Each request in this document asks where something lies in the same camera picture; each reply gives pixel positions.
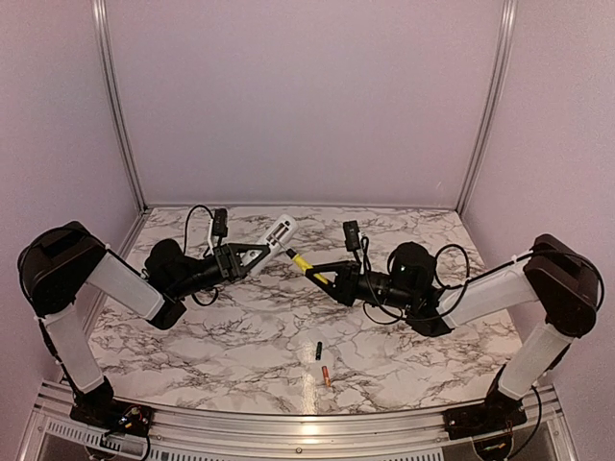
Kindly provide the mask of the white remote control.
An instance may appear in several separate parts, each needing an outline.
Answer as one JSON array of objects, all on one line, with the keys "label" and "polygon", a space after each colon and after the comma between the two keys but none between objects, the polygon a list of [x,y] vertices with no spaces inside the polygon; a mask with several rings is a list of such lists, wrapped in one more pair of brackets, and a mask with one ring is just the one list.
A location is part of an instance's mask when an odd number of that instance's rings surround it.
[{"label": "white remote control", "polygon": [[284,252],[285,247],[298,228],[299,226],[292,216],[282,214],[260,237],[256,244],[267,244],[270,248],[270,256],[266,259],[266,262],[262,264],[258,274],[269,262]]}]

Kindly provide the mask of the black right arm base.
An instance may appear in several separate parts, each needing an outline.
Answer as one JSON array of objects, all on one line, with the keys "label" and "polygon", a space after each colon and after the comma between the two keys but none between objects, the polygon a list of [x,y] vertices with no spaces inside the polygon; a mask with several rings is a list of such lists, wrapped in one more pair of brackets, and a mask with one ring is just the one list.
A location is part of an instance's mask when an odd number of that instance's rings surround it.
[{"label": "black right arm base", "polygon": [[503,371],[500,369],[494,377],[483,402],[451,408],[443,413],[445,430],[451,440],[507,430],[528,421],[522,399],[508,397],[499,390]]}]

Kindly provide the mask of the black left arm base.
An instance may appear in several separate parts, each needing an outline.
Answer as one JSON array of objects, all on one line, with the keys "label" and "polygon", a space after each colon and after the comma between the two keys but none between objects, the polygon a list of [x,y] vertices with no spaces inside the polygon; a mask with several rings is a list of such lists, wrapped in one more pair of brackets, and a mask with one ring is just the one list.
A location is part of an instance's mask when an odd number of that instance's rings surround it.
[{"label": "black left arm base", "polygon": [[92,425],[110,434],[129,434],[145,437],[149,434],[154,410],[151,406],[117,400],[111,384],[104,379],[95,389],[84,393],[77,390],[70,418]]}]

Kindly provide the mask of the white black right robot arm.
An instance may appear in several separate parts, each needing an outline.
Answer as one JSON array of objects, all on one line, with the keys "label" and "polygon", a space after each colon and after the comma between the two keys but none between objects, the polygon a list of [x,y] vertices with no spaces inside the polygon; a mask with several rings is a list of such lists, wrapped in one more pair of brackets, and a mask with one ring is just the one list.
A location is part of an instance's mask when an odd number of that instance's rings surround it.
[{"label": "white black right robot arm", "polygon": [[437,257],[415,242],[399,245],[384,273],[372,270],[369,241],[351,249],[353,260],[307,267],[306,277],[336,302],[371,304],[393,323],[438,337],[495,312],[539,303],[544,319],[504,365],[476,413],[486,430],[513,414],[534,382],[553,368],[572,343],[591,331],[604,301],[599,269],[550,234],[538,236],[530,250],[458,285],[437,276]]}]

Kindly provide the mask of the green AAA battery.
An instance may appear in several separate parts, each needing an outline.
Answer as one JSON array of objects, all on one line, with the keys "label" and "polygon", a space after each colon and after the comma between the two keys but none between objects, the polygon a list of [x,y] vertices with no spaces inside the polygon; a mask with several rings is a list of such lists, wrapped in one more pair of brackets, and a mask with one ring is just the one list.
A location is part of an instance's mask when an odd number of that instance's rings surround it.
[{"label": "green AAA battery", "polygon": [[322,350],[323,350],[323,343],[322,341],[318,341],[316,344],[316,351],[315,351],[315,360],[316,361],[320,361],[322,358]]}]

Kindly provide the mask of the yellow black screwdriver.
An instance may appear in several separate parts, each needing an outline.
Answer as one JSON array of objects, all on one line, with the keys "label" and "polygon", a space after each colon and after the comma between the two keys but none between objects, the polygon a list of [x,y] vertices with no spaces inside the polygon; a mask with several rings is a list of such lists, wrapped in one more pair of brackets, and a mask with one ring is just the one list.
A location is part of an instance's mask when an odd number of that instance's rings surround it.
[{"label": "yellow black screwdriver", "polygon": [[306,273],[312,269],[313,266],[308,263],[299,253],[295,250],[288,248],[284,250],[284,253],[290,258],[290,260],[300,269],[302,273]]}]

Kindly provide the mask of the orange AAA battery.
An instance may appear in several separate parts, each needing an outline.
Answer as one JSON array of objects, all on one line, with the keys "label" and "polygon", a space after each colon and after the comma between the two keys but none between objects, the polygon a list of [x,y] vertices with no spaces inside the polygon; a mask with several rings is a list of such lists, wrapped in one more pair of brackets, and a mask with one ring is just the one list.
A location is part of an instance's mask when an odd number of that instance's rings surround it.
[{"label": "orange AAA battery", "polygon": [[325,381],[325,384],[327,387],[331,387],[332,386],[332,382],[331,382],[331,377],[329,374],[329,370],[327,366],[322,366],[321,367],[322,370],[322,375],[323,375],[323,379]]}]

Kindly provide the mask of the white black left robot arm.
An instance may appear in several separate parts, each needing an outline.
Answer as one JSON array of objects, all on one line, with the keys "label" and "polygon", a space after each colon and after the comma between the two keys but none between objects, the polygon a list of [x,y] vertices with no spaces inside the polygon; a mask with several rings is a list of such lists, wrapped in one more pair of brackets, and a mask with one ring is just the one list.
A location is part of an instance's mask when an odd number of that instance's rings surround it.
[{"label": "white black left robot arm", "polygon": [[138,271],[80,222],[39,235],[17,260],[21,291],[36,314],[49,350],[83,409],[101,427],[120,421],[121,406],[86,336],[76,302],[89,292],[126,307],[153,328],[172,328],[184,300],[225,282],[245,279],[271,255],[265,244],[228,243],[207,256],[189,256],[179,243],[156,243]]}]

